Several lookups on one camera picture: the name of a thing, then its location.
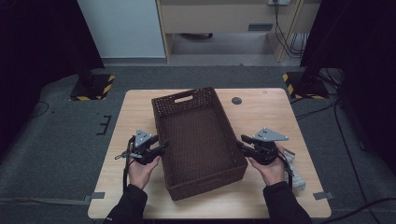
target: light wood tabletop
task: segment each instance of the light wood tabletop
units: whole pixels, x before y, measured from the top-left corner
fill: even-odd
[[[88,211],[90,218],[105,218],[120,200],[125,160],[114,158],[126,149],[128,140],[137,129],[157,134],[151,99],[181,91],[185,90],[132,90],[126,93],[95,189],[95,192],[104,192],[105,197],[92,199]],[[323,189],[285,91],[216,89],[216,93],[238,139],[241,134],[252,136],[263,127],[289,137],[289,141],[279,144],[296,154],[293,161],[295,169],[306,181],[304,190],[294,190],[297,201],[309,216],[329,217],[331,209],[327,200],[316,200],[313,196]],[[234,97],[241,98],[242,104],[233,104]],[[261,175],[249,163],[240,181],[172,201],[165,187],[163,165],[160,162],[145,187],[148,202],[144,218],[268,218],[268,209],[262,196],[264,187]]]

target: gray carpet floor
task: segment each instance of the gray carpet floor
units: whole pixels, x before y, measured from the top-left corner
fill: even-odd
[[[281,75],[300,69],[285,66],[120,66],[106,70],[115,75],[115,80],[105,100],[69,101],[77,76],[63,78],[43,89],[40,103],[0,165],[0,198],[82,200],[85,195],[91,195],[128,90],[205,86],[286,89]],[[329,92],[335,93],[335,90],[329,87]],[[300,118],[300,115],[334,104],[336,99],[333,95],[325,100],[294,102],[290,99],[290,102],[294,102],[292,108]],[[360,149],[349,117],[340,107],[336,111],[367,202],[396,197],[395,176],[374,152]],[[112,119],[106,134],[97,135],[104,129],[100,125],[106,122],[104,116],[112,116]],[[331,218],[363,206],[365,201],[338,130],[333,106],[298,122],[324,190],[335,195],[329,200]],[[380,223],[395,223],[396,202],[380,203],[371,210]],[[0,219],[1,223],[93,223],[87,211],[88,205],[1,203]],[[155,223],[197,222],[156,220]],[[261,223],[261,220],[225,220],[224,223]],[[376,222],[365,209],[336,223]]]

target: brown woven basket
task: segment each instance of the brown woven basket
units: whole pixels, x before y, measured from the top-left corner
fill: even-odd
[[[152,99],[166,188],[180,200],[243,178],[248,163],[211,87]]]

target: person's arm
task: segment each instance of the person's arm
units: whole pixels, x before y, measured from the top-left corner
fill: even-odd
[[[143,223],[143,212],[148,195],[143,188],[149,182],[152,170],[158,165],[160,157],[152,163],[142,165],[137,161],[131,163],[128,176],[130,184],[122,194],[119,203],[107,215],[104,224]]]
[[[284,148],[276,144],[281,153]],[[269,165],[261,165],[248,158],[251,165],[262,175],[266,187],[262,191],[266,201],[271,224],[312,223],[306,211],[298,204],[288,183],[284,181],[285,166],[281,159],[276,158]]]

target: white wall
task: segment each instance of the white wall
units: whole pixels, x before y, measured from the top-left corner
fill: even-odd
[[[102,58],[165,58],[155,0],[78,0]]]

